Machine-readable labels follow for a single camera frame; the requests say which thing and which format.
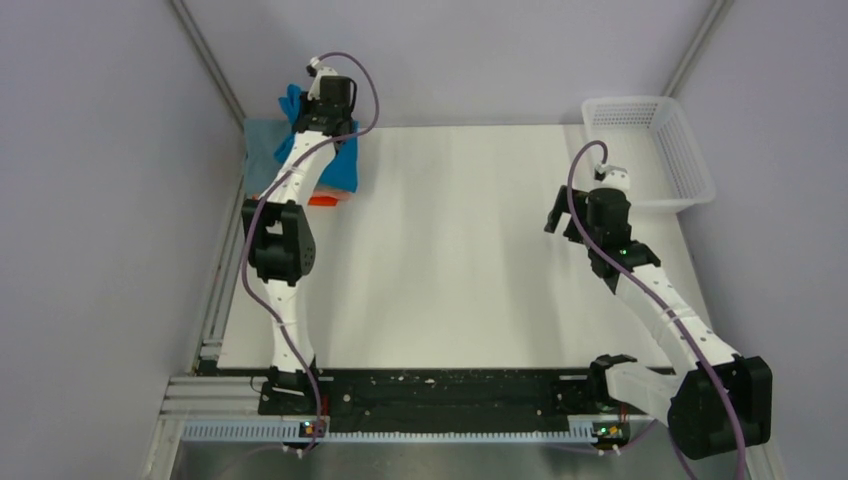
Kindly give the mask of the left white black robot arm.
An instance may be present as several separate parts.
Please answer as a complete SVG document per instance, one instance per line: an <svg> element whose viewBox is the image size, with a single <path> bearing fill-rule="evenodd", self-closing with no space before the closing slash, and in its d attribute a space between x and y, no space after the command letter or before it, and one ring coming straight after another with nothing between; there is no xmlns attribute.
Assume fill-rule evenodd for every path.
<svg viewBox="0 0 848 480"><path fill-rule="evenodd" d="M334 71L318 73L307 89L290 86L280 100L289 131L272 154L279 169L241 209L242 275L260 281L264 291L248 294L271 320L267 387L302 414L317 409L321 397L300 288L317 260L306 206L326 175L355 165L357 94L356 81Z"/></svg>

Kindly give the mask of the bright blue t-shirt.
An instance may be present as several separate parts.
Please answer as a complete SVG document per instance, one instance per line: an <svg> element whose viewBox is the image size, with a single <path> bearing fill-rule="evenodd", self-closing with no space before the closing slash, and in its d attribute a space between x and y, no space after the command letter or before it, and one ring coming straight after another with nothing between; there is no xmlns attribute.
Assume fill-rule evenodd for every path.
<svg viewBox="0 0 848 480"><path fill-rule="evenodd" d="M302 109L302 89L296 84L289 84L286 94L278 98L279 106L286 119L292 124L296 121ZM288 158L294 146L294 133L292 126L283 129L285 136L277 142L276 150L273 152L274 159L283 164ZM358 140L352 139L336 148L336 155L330 164L324 169L319 178L319 183L325 187L355 193L359 186L357 170Z"/></svg>

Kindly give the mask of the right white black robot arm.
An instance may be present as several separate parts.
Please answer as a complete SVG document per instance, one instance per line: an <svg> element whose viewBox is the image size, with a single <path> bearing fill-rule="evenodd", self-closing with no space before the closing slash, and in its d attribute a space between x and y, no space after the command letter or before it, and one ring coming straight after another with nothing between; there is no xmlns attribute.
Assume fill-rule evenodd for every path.
<svg viewBox="0 0 848 480"><path fill-rule="evenodd" d="M686 303L655 252L633 238L630 207L615 188L561 186L544 227L552 233L570 217L564 237L585 246L592 273L641 321L673 370L660 374L628 354L601 355L590 365L589 404L600 412L622 403L638 408L666 426L692 460L767 443L771 368L719 338Z"/></svg>

